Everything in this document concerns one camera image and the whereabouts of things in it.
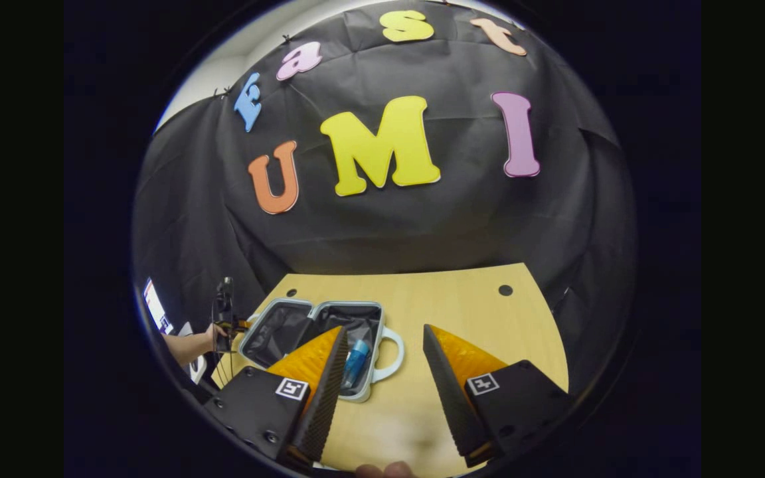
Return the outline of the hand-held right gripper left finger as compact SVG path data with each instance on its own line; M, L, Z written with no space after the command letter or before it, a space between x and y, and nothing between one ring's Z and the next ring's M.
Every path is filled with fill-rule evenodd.
M266 370L244 367L204 409L242 449L311 469L327 444L348 354L347 330L334 327Z

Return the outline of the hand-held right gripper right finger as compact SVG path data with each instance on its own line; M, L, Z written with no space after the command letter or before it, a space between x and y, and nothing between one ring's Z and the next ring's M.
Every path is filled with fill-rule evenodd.
M423 327L423 354L468 468L534 448L574 404L531 361L509 365L434 325Z

